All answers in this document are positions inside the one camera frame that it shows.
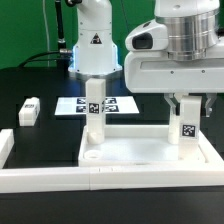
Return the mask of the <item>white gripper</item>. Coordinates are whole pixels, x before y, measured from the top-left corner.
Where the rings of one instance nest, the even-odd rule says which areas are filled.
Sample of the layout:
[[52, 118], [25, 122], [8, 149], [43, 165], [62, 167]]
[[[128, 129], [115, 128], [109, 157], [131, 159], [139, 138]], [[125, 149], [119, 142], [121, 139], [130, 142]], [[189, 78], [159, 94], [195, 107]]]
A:
[[125, 83], [133, 93], [165, 93], [174, 115], [180, 115], [179, 93], [207, 93], [206, 116], [212, 113], [216, 93], [224, 93], [224, 46], [214, 46], [206, 57], [174, 61], [165, 52], [130, 52], [125, 58]]

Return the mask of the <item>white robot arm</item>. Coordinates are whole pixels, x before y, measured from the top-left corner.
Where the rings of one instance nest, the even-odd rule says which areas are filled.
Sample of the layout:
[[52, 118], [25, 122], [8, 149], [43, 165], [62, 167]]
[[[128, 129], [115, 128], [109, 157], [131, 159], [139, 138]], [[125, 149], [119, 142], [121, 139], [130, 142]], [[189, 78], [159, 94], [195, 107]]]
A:
[[133, 93], [204, 93], [211, 112], [224, 93], [224, 34], [218, 25], [219, 0], [155, 0], [154, 18], [125, 40], [128, 54], [118, 63], [112, 41], [109, 0], [65, 0], [78, 11], [78, 41], [71, 73], [108, 75], [123, 70]]

